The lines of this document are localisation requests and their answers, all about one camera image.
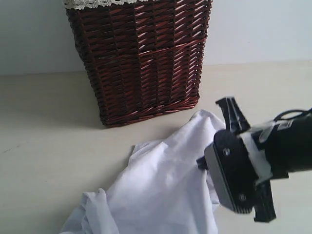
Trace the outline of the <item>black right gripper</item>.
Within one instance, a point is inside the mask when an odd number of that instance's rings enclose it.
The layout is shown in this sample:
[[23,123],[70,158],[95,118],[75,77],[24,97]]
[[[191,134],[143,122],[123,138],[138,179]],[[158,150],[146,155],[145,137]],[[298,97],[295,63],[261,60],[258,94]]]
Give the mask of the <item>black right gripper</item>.
[[254,212],[254,221],[276,219],[271,180],[289,177],[276,134],[287,120],[250,127],[234,97],[217,100],[226,128],[214,135],[214,187],[222,206],[237,214]]

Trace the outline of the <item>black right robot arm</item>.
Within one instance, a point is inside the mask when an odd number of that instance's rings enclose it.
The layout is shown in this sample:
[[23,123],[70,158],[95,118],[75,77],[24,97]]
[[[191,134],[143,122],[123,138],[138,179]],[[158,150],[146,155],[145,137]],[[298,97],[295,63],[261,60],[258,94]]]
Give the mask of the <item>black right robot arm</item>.
[[212,144],[211,176],[220,204],[254,221],[276,218],[271,181],[312,168],[312,112],[292,109],[251,126],[233,97],[218,100],[225,129]]

